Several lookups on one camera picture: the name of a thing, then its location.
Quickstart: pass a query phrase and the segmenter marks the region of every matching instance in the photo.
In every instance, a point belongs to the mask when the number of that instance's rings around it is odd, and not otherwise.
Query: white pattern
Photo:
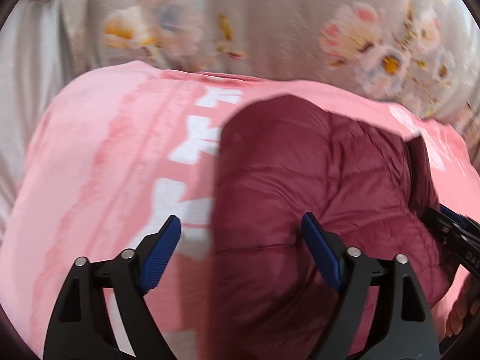
[[[435,125],[435,131],[437,133],[438,142],[441,144],[441,146],[443,147],[445,152],[449,152],[452,155],[454,160],[457,162],[458,167],[462,171],[463,176],[465,177],[467,174],[465,173],[465,165],[464,165],[463,161],[458,160],[458,158],[455,157],[455,154],[453,153],[452,149],[450,148],[450,145],[448,144],[448,142],[446,142],[446,143],[443,142],[442,132],[440,131],[440,128],[438,127],[438,125]]]
[[[394,59],[397,62],[396,71],[388,71],[385,68],[386,59]],[[373,99],[384,99],[401,91],[409,66],[408,52],[382,45],[373,47],[360,57],[355,73],[357,82],[367,95]]]
[[[200,107],[215,108],[219,101],[238,104],[242,100],[243,91],[240,89],[224,89],[206,86],[207,93],[199,98],[195,105]]]
[[[125,327],[123,326],[117,300],[113,294],[109,297],[109,301],[107,302],[107,310],[118,348],[122,352],[135,356],[134,350],[131,347],[130,340],[125,331]],[[162,336],[178,360],[198,360],[195,330],[180,330],[178,332],[162,333]]]
[[[406,128],[408,128],[412,134],[422,135],[423,139],[425,140],[425,145],[427,147],[428,160],[430,162],[430,167],[441,170],[441,171],[445,171],[445,165],[443,164],[440,154],[442,154],[450,162],[452,162],[448,153],[438,147],[437,143],[429,135],[426,129],[424,129],[423,127],[415,126],[415,123],[413,122],[412,118],[410,117],[410,115],[405,109],[396,107],[393,105],[391,105],[388,108],[392,116],[396,120],[398,120],[401,124],[403,124]]]
[[[182,236],[176,251],[193,259],[200,259],[209,251],[211,240],[207,226],[212,210],[212,198],[185,200],[181,202],[187,185],[169,178],[159,178],[152,193],[152,214],[147,225],[130,242],[135,249],[148,234],[156,233],[170,215],[176,215],[182,223]],[[195,225],[188,228],[184,225]]]
[[[196,164],[200,152],[217,154],[220,128],[209,128],[210,118],[190,115],[187,118],[187,139],[177,146],[169,155],[169,160],[182,164]]]
[[[413,20],[413,27],[418,34],[409,50],[426,54],[438,49],[441,44],[440,24],[432,7],[424,10],[419,18]]]
[[[178,360],[198,360],[195,330],[181,330],[163,335]]]

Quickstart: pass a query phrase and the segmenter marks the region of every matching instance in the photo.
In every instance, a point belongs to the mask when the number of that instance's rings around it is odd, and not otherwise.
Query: floral bedsheet
[[[452,124],[480,170],[480,30],[462,0],[63,0],[76,71],[314,80]]]

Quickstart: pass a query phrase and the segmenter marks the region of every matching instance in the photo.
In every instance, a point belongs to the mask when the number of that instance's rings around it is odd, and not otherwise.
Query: blue clamp pad
[[[440,204],[440,213],[450,218],[452,221],[456,222],[460,227],[467,227],[465,218],[457,214],[455,211],[450,210],[448,207]]]
[[[342,252],[346,250],[340,237],[325,232],[311,212],[302,217],[301,231],[323,281],[340,293],[344,287]]]
[[[170,257],[180,239],[180,220],[171,215],[159,231],[159,237],[143,261],[139,287],[143,294],[155,288],[160,282]]]

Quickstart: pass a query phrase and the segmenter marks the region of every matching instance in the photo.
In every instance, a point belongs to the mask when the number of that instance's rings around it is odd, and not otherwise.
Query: pink flower print
[[[332,20],[321,29],[322,50],[346,62],[356,59],[381,42],[383,11],[365,3],[340,7]],[[342,63],[335,61],[331,66]]]

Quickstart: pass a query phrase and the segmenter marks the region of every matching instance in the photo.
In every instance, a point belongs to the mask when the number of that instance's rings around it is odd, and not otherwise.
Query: quilted fabric
[[[299,234],[307,211],[371,257],[406,254],[432,307],[451,276],[416,216],[427,206],[438,198],[421,137],[405,143],[292,95],[241,110],[220,141],[212,358],[307,358],[337,301]],[[352,353],[363,348],[374,305],[372,290]]]

